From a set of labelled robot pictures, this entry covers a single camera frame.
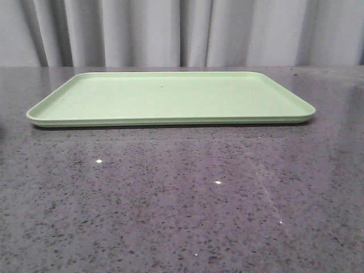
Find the grey pleated curtain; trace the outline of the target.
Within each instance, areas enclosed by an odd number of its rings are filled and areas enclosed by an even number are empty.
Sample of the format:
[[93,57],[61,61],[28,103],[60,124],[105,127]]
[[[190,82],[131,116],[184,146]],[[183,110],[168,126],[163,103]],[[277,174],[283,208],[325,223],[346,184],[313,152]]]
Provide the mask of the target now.
[[2,1],[4,67],[363,64],[362,1]]

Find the light green plastic tray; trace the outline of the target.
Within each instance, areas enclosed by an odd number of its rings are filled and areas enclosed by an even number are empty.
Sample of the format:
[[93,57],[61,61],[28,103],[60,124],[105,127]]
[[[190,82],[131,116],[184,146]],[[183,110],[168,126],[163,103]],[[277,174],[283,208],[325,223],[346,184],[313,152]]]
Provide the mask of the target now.
[[258,72],[89,72],[27,112],[40,127],[302,123],[315,108]]

